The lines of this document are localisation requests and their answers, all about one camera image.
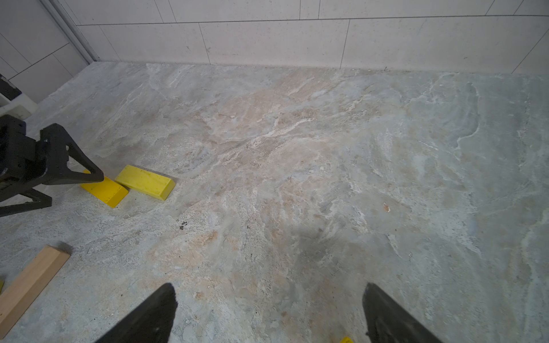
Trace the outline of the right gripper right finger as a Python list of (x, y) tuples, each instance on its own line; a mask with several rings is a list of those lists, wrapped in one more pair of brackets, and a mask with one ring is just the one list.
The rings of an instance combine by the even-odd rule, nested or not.
[(371, 342), (442, 342), (375, 283), (365, 288), (363, 309)]

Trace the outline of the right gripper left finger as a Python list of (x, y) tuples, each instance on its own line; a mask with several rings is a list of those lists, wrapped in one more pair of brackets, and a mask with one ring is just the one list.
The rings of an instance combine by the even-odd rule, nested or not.
[(168, 342), (177, 310), (176, 292), (165, 283), (102, 335), (100, 342)]

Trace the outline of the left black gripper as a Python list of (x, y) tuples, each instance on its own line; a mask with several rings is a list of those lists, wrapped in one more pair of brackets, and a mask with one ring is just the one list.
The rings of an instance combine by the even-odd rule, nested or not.
[[(37, 155), (37, 142), (27, 137), (26, 123), (9, 114), (1, 116), (1, 201), (22, 195), (29, 202), (1, 207), (1, 217), (51, 207), (52, 198), (33, 188), (41, 184), (91, 184), (104, 181), (103, 171), (89, 159), (60, 124), (40, 131), (39, 146), (44, 157), (44, 174)], [(88, 172), (68, 167), (73, 158)]]

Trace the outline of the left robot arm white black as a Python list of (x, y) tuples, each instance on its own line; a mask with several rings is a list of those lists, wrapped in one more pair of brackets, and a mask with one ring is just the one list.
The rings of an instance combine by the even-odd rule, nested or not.
[(1, 207), (1, 216), (51, 207), (52, 198), (35, 187), (104, 181), (103, 171), (79, 148), (67, 130), (51, 124), (40, 140), (27, 136), (24, 121), (37, 105), (1, 77), (1, 201), (15, 196), (29, 201)]

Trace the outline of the natural wood block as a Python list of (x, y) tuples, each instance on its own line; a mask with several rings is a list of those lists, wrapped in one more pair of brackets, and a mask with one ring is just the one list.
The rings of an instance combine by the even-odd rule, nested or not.
[(70, 254), (46, 246), (1, 294), (1, 339), (4, 339)]

